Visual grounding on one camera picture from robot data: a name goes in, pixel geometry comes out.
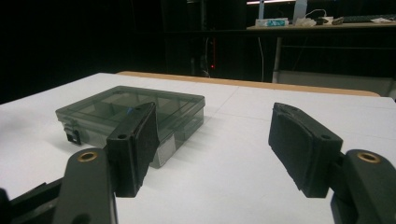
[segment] white tabletop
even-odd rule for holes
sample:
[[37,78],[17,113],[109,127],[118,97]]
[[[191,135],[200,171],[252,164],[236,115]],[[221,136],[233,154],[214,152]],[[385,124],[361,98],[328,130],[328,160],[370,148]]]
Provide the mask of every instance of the white tabletop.
[[200,94],[205,123],[161,168],[149,168],[134,199],[117,199],[119,223],[333,223],[326,199],[307,199],[268,146],[274,102],[293,105],[344,139],[396,164],[391,98],[276,91],[96,74],[0,105],[0,188],[11,199],[64,175],[91,147],[66,140],[55,110],[118,85]]

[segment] clear plastic box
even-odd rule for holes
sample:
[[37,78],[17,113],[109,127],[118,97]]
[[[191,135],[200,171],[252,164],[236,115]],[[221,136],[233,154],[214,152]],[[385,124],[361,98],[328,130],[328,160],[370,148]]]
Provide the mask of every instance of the clear plastic box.
[[161,142],[150,166],[159,168],[204,123],[204,96],[118,86],[60,108],[56,116],[70,142],[104,147],[129,111],[149,102],[157,106]]

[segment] electronic device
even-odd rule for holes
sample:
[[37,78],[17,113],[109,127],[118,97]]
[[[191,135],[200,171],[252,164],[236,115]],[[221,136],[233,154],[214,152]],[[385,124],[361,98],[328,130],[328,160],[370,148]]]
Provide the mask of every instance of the electronic device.
[[361,22],[372,22],[375,19],[385,19],[389,21],[396,21],[396,14],[387,15],[365,15],[365,16],[345,16],[343,17],[343,23],[361,23]]

